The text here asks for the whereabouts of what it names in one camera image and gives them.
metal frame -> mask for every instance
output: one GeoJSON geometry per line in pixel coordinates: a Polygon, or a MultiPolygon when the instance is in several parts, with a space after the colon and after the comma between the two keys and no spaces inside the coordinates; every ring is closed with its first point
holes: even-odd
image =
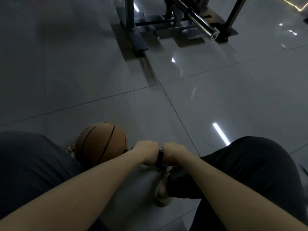
{"type": "Polygon", "coordinates": [[[160,39],[162,36],[168,37],[167,35],[198,27],[211,40],[227,42],[230,36],[238,34],[232,25],[246,2],[246,0],[237,0],[227,21],[224,21],[207,6],[209,0],[199,0],[195,7],[196,12],[181,0],[164,1],[167,10],[163,16],[135,18],[134,0],[125,0],[125,7],[116,8],[120,23],[129,36],[136,57],[143,57],[143,52],[148,50],[148,45],[141,33],[150,33],[160,39]]]}

bare arm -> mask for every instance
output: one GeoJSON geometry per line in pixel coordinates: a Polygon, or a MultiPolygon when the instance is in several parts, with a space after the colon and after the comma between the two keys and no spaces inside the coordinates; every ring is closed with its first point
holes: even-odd
{"type": "Polygon", "coordinates": [[[228,231],[293,231],[307,226],[247,186],[188,152],[182,145],[163,145],[164,163],[181,165],[194,179],[228,231]]]}
{"type": "Polygon", "coordinates": [[[12,212],[0,221],[0,230],[87,230],[135,167],[155,165],[158,151],[157,142],[140,141],[12,212]]]}

metal foot pedal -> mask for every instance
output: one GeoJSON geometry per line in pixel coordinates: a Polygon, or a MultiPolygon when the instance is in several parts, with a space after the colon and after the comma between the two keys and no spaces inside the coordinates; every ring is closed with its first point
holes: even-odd
{"type": "Polygon", "coordinates": [[[182,33],[190,40],[202,38],[205,36],[204,31],[200,30],[198,27],[185,29],[182,33]]]}

pants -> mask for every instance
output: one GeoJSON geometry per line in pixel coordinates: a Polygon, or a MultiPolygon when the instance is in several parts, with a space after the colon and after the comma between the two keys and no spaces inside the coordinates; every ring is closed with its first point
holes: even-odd
{"type": "MultiPolygon", "coordinates": [[[[45,136],[1,132],[0,219],[83,171],[78,161],[45,136]]],[[[107,229],[97,219],[89,230],[107,229]]]]}
{"type": "MultiPolygon", "coordinates": [[[[304,192],[296,166],[279,144],[266,138],[243,137],[201,159],[308,224],[304,192]]],[[[172,168],[166,189],[170,197],[202,199],[190,231],[204,230],[205,227],[207,230],[226,230],[182,167],[172,168]]]]}

fist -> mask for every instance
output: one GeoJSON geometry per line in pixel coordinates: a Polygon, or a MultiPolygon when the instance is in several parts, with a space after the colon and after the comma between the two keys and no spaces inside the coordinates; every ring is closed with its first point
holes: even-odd
{"type": "Polygon", "coordinates": [[[178,165],[178,157],[188,152],[186,147],[177,143],[164,143],[162,150],[164,153],[163,163],[168,166],[178,165]]]}
{"type": "Polygon", "coordinates": [[[133,148],[141,156],[142,164],[153,166],[157,162],[159,146],[157,142],[151,140],[139,141],[133,148]]]}

